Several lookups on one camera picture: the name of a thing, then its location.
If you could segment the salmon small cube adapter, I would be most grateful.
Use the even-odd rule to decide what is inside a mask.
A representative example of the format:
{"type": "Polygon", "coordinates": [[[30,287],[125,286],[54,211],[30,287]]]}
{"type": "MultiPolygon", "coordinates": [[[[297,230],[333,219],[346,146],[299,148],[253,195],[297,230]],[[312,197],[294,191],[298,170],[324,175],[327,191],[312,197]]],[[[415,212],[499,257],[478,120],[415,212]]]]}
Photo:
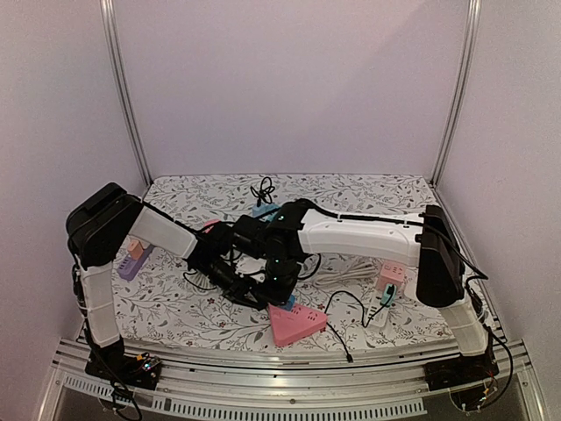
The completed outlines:
{"type": "Polygon", "coordinates": [[[133,260],[139,260],[145,252],[145,246],[139,239],[132,239],[127,247],[127,253],[133,260]]]}

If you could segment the teal small adapter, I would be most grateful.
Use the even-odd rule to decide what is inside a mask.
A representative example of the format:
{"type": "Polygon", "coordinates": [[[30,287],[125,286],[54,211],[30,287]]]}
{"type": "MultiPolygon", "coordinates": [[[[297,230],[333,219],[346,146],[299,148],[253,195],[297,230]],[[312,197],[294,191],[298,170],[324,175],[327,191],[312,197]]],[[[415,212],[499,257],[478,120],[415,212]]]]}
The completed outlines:
{"type": "Polygon", "coordinates": [[[396,286],[391,283],[388,283],[382,292],[380,305],[384,308],[389,307],[394,301],[396,292],[397,292],[396,286]]]}

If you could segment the pink power strip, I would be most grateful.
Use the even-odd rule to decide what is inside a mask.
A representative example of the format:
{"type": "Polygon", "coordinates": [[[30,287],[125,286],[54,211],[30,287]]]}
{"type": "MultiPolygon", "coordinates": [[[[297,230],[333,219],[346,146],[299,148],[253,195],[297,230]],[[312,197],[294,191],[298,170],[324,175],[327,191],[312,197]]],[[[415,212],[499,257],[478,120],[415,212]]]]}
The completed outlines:
{"type": "Polygon", "coordinates": [[[328,317],[325,313],[295,303],[291,310],[268,306],[273,342],[278,347],[289,346],[314,333],[324,331],[328,317]]]}

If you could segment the teal power strip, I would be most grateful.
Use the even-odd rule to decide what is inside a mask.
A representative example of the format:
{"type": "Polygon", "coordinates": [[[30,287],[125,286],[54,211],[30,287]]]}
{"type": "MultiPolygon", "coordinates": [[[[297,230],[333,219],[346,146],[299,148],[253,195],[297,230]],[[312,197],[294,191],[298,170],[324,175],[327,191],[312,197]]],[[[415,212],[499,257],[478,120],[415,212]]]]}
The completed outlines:
{"type": "Polygon", "coordinates": [[[270,222],[279,208],[280,206],[275,203],[262,203],[261,205],[255,204],[252,207],[252,217],[270,222]]]}

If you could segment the white power strip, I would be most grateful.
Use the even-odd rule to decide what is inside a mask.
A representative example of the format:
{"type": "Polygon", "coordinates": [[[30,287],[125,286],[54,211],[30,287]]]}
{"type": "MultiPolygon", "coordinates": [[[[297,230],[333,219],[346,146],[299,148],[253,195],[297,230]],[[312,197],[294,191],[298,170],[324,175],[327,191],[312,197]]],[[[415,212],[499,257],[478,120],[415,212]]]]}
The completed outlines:
{"type": "Polygon", "coordinates": [[[387,324],[387,319],[391,305],[388,304],[379,291],[373,294],[370,307],[366,316],[366,324],[368,328],[381,330],[387,324]]]}

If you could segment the pink cube socket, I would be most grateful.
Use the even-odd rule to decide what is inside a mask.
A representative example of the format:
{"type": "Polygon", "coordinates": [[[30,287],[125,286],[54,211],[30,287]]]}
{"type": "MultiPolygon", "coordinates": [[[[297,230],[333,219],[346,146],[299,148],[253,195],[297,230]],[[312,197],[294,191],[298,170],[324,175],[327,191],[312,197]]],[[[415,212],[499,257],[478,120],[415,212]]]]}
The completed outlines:
{"type": "Polygon", "coordinates": [[[394,285],[397,290],[402,289],[405,283],[406,267],[392,260],[382,261],[380,275],[376,282],[376,289],[384,291],[387,285],[394,285]]]}

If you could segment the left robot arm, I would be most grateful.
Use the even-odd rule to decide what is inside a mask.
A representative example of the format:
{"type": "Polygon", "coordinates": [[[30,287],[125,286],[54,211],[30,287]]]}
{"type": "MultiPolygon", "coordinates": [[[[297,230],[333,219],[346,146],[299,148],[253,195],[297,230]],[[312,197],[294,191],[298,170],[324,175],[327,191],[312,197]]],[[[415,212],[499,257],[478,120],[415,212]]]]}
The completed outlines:
{"type": "Polygon", "coordinates": [[[223,258],[232,248],[229,223],[212,222],[196,230],[110,182],[70,213],[66,230],[74,259],[74,292],[90,347],[85,371],[114,386],[154,390],[161,370],[156,356],[126,355],[117,327],[113,261],[124,242],[129,244],[124,261],[127,280],[134,278],[150,252],[159,247],[207,276],[231,302],[266,308],[266,301],[255,290],[256,281],[237,274],[223,258]]]}

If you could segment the blue plug adapter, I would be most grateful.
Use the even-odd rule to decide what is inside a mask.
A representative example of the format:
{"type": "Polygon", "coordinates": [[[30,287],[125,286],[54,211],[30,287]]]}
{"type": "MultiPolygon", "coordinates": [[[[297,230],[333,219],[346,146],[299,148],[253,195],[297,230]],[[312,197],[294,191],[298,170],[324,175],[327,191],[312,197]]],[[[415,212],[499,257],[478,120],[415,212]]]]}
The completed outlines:
{"type": "Polygon", "coordinates": [[[291,311],[295,305],[295,296],[291,295],[286,304],[283,306],[284,310],[291,311]]]}

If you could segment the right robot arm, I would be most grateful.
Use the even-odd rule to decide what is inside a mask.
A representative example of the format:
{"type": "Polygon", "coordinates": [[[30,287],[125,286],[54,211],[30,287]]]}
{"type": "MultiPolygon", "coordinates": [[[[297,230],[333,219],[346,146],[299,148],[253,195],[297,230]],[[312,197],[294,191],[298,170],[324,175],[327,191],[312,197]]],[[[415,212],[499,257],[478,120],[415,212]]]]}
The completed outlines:
{"type": "Polygon", "coordinates": [[[431,390],[493,379],[498,338],[479,318],[482,303],[465,276],[461,254],[443,210],[429,205],[420,214],[397,217],[326,210],[308,199],[283,204],[269,222],[243,216],[233,226],[233,244],[263,259],[265,279],[255,296],[273,305],[288,301],[299,265],[310,254],[376,257],[417,269],[417,300],[439,311],[459,355],[424,365],[431,390]]]}

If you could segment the purple power strip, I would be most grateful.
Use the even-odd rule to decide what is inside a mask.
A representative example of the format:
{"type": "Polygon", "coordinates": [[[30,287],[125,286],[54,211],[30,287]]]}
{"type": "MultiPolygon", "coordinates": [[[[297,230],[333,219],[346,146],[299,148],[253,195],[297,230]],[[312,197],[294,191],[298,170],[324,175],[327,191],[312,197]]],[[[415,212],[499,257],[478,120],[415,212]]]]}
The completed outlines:
{"type": "Polygon", "coordinates": [[[117,274],[119,277],[128,282],[132,281],[143,267],[152,251],[153,247],[149,246],[137,260],[127,254],[117,266],[117,274]]]}

